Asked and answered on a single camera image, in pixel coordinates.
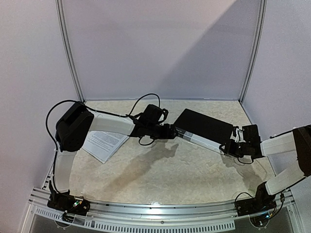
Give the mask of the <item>black file folder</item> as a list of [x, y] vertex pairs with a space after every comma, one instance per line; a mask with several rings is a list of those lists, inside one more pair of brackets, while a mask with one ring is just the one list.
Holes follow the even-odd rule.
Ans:
[[221, 155], [220, 146], [228, 142], [234, 131], [230, 123], [185, 109], [173, 124], [178, 136], [184, 140]]

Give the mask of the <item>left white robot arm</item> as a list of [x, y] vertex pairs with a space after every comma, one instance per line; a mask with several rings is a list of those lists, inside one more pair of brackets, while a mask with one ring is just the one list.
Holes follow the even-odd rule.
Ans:
[[105, 111], [96, 111], [82, 102], [73, 105], [57, 121], [55, 136], [55, 156], [53, 161], [52, 186], [57, 192], [53, 202], [62, 211], [72, 207], [72, 200], [65, 195], [69, 191], [69, 179], [74, 157], [79, 151], [89, 132], [101, 131], [119, 133], [129, 137], [152, 140], [174, 139], [177, 130], [174, 125], [165, 123], [168, 116], [166, 109], [153, 104], [137, 115], [117, 115]]

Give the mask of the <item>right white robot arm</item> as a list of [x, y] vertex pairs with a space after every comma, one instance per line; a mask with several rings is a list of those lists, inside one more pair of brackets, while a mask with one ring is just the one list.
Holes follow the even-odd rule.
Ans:
[[219, 146], [224, 154], [236, 158], [250, 156], [256, 160], [272, 155], [294, 152], [296, 161], [287, 169], [266, 181], [263, 192], [252, 199], [251, 207], [261, 212], [270, 204], [270, 197], [282, 192], [311, 175], [311, 126], [293, 128], [290, 131], [261, 141], [258, 126], [248, 125], [236, 129], [234, 138]]

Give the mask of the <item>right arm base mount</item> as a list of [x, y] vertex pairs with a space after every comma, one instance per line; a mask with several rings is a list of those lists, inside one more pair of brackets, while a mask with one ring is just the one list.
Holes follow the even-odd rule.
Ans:
[[234, 205], [238, 216], [261, 213], [277, 207], [276, 194], [268, 194], [266, 183], [264, 182], [257, 187], [254, 197], [250, 196], [250, 198], [242, 200], [238, 200], [238, 197], [236, 197]]

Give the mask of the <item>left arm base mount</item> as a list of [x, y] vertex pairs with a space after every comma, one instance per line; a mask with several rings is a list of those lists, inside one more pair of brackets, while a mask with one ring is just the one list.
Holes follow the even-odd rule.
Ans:
[[73, 196], [70, 191], [58, 193], [51, 182], [49, 182], [49, 190], [51, 193], [47, 203], [49, 208], [81, 216], [86, 216], [90, 210], [90, 201], [83, 197]]

